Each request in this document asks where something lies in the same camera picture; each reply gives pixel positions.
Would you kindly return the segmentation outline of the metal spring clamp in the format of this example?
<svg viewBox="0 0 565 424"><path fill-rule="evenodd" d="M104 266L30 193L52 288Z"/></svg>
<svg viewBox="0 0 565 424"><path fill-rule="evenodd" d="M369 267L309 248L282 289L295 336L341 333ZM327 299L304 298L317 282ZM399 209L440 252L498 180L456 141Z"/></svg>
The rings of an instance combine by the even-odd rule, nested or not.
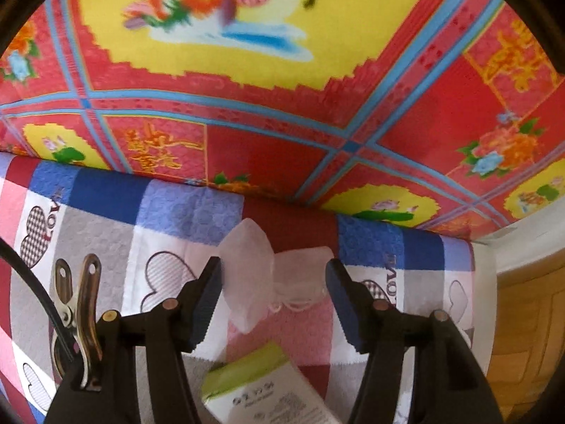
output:
<svg viewBox="0 0 565 424"><path fill-rule="evenodd" d="M54 333L51 357L55 370L63 378L73 360L82 361L78 388L101 390L102 350L96 329L97 297L101 281L101 262L95 254L84 258L78 287L74 289L72 271L62 258L52 272L55 309L61 319L65 337Z"/></svg>

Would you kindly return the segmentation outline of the white green cardboard box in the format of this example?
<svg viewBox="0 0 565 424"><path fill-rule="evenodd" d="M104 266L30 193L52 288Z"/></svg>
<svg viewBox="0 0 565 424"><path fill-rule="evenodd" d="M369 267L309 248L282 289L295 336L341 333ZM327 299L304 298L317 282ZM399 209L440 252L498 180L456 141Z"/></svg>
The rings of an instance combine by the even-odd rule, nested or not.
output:
<svg viewBox="0 0 565 424"><path fill-rule="evenodd" d="M337 424L339 419L276 343L205 376L201 399L220 423Z"/></svg>

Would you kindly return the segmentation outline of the white bedside table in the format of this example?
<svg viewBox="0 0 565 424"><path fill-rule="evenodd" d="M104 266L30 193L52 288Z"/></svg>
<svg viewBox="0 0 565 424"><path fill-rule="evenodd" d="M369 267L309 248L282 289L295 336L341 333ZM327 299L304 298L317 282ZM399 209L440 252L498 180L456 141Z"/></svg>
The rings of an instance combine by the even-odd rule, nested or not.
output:
<svg viewBox="0 0 565 424"><path fill-rule="evenodd" d="M496 272L506 274L564 249L564 213L537 212L478 242L491 251Z"/></svg>

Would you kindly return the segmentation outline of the red floral patterned headboard cloth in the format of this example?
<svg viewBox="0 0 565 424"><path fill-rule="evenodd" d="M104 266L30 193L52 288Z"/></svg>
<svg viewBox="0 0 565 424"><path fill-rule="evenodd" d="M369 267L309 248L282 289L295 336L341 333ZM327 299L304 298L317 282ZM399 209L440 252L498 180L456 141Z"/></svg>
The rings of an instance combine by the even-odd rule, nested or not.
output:
<svg viewBox="0 0 565 424"><path fill-rule="evenodd" d="M564 200L564 70L507 0L6 0L1 149L447 235Z"/></svg>

